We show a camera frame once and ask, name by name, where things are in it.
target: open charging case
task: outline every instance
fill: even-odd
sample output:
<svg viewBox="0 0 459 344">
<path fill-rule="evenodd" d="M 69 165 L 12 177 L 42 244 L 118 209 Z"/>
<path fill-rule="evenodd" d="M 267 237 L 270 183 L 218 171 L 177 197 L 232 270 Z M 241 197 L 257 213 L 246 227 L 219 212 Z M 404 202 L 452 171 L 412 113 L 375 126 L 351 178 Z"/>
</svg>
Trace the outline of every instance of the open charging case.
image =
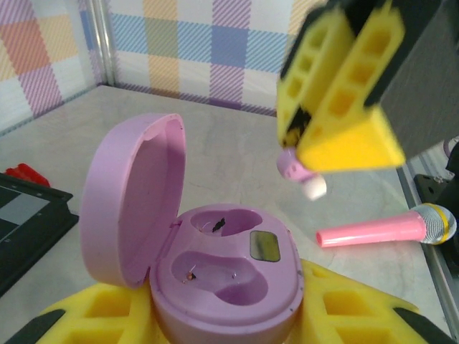
<svg viewBox="0 0 459 344">
<path fill-rule="evenodd" d="M 178 216 L 185 160 L 177 114 L 139 115 L 106 135 L 80 211 L 88 272 L 127 288 L 148 281 L 173 344 L 281 343 L 303 299 L 291 233 L 268 213 L 240 204 Z"/>
</svg>

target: checkered backdrop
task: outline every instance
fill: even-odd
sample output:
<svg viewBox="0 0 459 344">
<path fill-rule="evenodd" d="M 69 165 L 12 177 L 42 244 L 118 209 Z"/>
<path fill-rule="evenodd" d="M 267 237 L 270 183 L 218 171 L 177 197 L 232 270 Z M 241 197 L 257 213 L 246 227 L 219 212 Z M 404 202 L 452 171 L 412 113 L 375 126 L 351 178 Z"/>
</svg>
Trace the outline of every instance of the checkered backdrop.
<svg viewBox="0 0 459 344">
<path fill-rule="evenodd" d="M 84 0 L 0 0 L 0 135 L 100 79 Z"/>
<path fill-rule="evenodd" d="M 117 85 L 273 115 L 275 86 L 321 0 L 108 0 Z"/>
</svg>

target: metal frame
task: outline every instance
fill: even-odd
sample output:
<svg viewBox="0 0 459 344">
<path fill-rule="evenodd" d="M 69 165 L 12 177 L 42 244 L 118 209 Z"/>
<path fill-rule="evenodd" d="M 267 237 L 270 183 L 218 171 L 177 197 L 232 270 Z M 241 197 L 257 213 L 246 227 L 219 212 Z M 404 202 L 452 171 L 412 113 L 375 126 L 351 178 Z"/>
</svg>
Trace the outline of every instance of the metal frame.
<svg viewBox="0 0 459 344">
<path fill-rule="evenodd" d="M 85 0 L 87 12 L 92 23 L 92 33 L 95 38 L 95 49 L 98 52 L 98 64 L 101 70 L 102 82 L 116 87 L 115 54 L 113 49 L 113 31 L 107 4 L 104 0 Z"/>
</svg>

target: gray surface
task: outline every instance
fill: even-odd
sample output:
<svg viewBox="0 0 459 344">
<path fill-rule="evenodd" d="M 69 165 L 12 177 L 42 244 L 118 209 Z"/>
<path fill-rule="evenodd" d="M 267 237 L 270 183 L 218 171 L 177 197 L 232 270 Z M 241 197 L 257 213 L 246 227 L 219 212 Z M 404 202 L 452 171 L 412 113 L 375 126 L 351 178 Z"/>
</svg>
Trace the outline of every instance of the gray surface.
<svg viewBox="0 0 459 344">
<path fill-rule="evenodd" d="M 117 123 L 141 113 L 179 113 L 187 139 L 180 213 L 213 203 L 260 207 L 292 232 L 300 256 L 401 297 L 448 331 L 420 244 L 388 242 L 321 249 L 316 230 L 407 210 L 394 169 L 326 176 L 328 194 L 311 202 L 276 168 L 275 118 L 137 92 L 98 87 L 0 138 L 0 169 L 28 163 L 80 208 L 95 149 Z M 70 230 L 2 298 L 0 343 L 54 302 L 95 281 Z"/>
</svg>

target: pink toy microphone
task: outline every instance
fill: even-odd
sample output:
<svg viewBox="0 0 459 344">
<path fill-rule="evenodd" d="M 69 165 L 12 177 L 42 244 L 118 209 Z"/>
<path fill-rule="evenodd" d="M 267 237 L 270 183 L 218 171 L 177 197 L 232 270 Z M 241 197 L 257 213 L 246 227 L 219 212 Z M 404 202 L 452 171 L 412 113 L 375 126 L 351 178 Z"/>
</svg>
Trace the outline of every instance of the pink toy microphone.
<svg viewBox="0 0 459 344">
<path fill-rule="evenodd" d="M 316 239 L 320 247 L 403 240 L 442 244 L 455 234 L 457 226 L 455 217 L 446 208 L 421 204 L 389 219 L 323 229 L 316 233 Z"/>
</svg>

